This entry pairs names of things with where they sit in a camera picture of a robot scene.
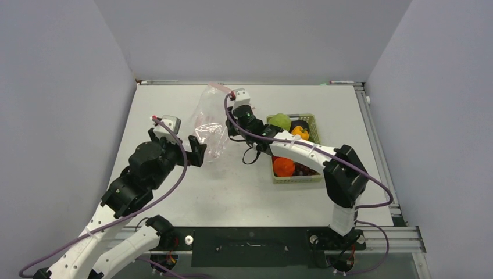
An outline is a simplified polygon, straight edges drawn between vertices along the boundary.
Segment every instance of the plastic basket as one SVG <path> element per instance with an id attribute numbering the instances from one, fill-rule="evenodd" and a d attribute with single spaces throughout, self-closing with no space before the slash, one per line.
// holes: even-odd
<path id="1" fill-rule="evenodd" d="M 315 144 L 321 144 L 320 138 L 319 138 L 319 133 L 317 131 L 317 123 L 315 121 L 315 116 L 311 115 L 309 113 L 305 114 L 298 114 L 298 115 L 287 115 L 290 117 L 291 120 L 304 120 L 308 122 L 308 125 L 310 127 L 310 137 L 311 140 Z M 273 115 L 267 116 L 267 122 L 269 122 L 269 119 L 271 119 Z M 270 173 L 272 174 L 272 180 L 274 184 L 282 184 L 282 183 L 306 183 L 306 182 L 319 182 L 323 179 L 323 176 L 320 174 L 314 175 L 314 176 L 285 176 L 285 177 L 278 177 L 274 174 L 274 168 L 272 163 L 270 164 Z"/>

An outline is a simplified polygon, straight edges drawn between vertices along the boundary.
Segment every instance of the white table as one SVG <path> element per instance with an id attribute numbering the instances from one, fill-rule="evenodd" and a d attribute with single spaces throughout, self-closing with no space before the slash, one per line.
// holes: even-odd
<path id="1" fill-rule="evenodd" d="M 231 88 L 240 87 L 249 91 L 254 113 L 263 121 L 267 115 L 278 112 L 315 115 L 323 145 L 352 146 L 369 174 L 380 179 L 354 87 L 243 85 Z M 128 165 L 128 157 L 137 145 L 149 141 L 150 116 L 167 114 L 187 121 L 204 89 L 204 85 L 139 86 L 111 181 Z M 184 141 L 187 139 L 183 133 L 179 136 Z M 189 167 L 181 185 L 168 198 L 137 216 L 129 226 L 156 214 L 167 218 L 174 226 L 326 226 L 330 223 L 333 203 L 323 181 L 273 184 L 270 158 L 261 155 L 255 164 L 246 166 L 241 162 L 246 149 L 244 143 L 229 142 L 225 153 L 214 163 L 201 168 Z M 181 167 L 176 167 L 154 191 L 154 197 L 164 194 L 181 171 Z M 368 182 L 362 204 L 384 201 L 383 190 Z M 388 207 L 362 209 L 359 220 L 392 226 Z"/>

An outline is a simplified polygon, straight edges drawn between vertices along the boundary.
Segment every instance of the gray wall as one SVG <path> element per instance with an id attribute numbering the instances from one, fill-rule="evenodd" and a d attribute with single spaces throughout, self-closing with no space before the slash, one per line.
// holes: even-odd
<path id="1" fill-rule="evenodd" d="M 492 278 L 493 1 L 414 0 L 366 90 L 434 278 Z"/>
<path id="2" fill-rule="evenodd" d="M 139 79 L 366 81 L 410 0 L 95 0 Z"/>
<path id="3" fill-rule="evenodd" d="M 2 1 L 0 38 L 0 277 L 17 278 L 93 214 L 135 81 L 92 0 Z"/>

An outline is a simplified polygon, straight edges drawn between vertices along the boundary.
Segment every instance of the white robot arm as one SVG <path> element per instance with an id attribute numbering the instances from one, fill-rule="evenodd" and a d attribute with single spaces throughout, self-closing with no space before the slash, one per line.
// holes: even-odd
<path id="1" fill-rule="evenodd" d="M 178 118 L 163 116 L 159 120 L 175 134 L 178 133 L 180 128 Z M 185 163 L 188 166 L 200 167 L 202 165 L 206 145 L 200 144 L 197 138 L 188 137 L 192 152 L 187 152 L 187 162 L 184 162 L 181 149 L 166 129 L 161 126 L 154 127 L 148 133 L 151 141 L 143 142 L 136 148 L 128 159 L 129 165 L 123 169 L 120 177 L 110 184 L 101 198 L 101 204 L 98 205 L 90 222 L 81 233 L 81 235 L 89 234 L 90 236 L 70 247 L 51 267 L 39 269 L 34 279 L 87 279 L 88 275 L 94 272 L 110 278 L 106 273 L 114 274 L 128 264 L 130 259 L 134 260 L 143 252 L 155 248 L 159 239 L 163 241 L 163 232 L 146 227 L 139 234 L 103 254 L 108 243 L 131 221 L 131 218 L 91 234 L 91 231 L 120 218 L 134 213 L 138 214 L 153 199 L 152 191 L 160 187 L 176 165 L 183 166 Z M 153 234 L 146 234 L 142 237 L 147 230 L 153 231 Z"/>
<path id="2" fill-rule="evenodd" d="M 365 190 L 367 178 L 333 160 L 329 155 L 344 159 L 365 170 L 356 152 L 347 145 L 333 148 L 295 138 L 288 131 L 257 119 L 250 107 L 250 96 L 245 90 L 231 93 L 233 106 L 228 111 L 226 125 L 230 137 L 241 135 L 250 146 L 271 156 L 289 158 L 324 175 L 327 194 L 334 202 L 330 228 L 341 236 L 354 228 L 357 206 Z"/>

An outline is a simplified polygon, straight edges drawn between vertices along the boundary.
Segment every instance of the clear plastic bag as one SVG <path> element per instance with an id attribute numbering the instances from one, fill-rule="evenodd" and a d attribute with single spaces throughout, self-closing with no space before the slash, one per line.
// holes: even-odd
<path id="1" fill-rule="evenodd" d="M 224 152 L 228 143 L 228 129 L 224 112 L 224 97 L 231 89 L 220 84 L 209 84 L 199 99 L 192 116 L 183 123 L 186 135 L 194 135 L 198 141 L 207 144 L 204 162 L 213 162 Z M 185 147 L 190 148 L 188 141 Z"/>

